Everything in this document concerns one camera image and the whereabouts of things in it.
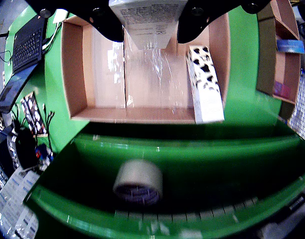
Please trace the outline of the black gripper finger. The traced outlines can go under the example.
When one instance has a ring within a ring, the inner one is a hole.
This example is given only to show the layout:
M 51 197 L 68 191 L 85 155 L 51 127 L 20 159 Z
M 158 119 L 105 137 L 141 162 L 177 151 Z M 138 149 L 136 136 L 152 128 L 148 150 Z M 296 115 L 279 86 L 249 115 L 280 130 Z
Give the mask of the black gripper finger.
M 27 3 L 43 17 L 50 17 L 57 9 L 64 9 L 90 23 L 107 39 L 115 42 L 124 40 L 122 24 L 107 0 L 28 0 Z
M 249 14 L 257 14 L 269 0 L 189 0 L 178 21 L 178 43 L 193 41 L 214 20 L 241 6 Z

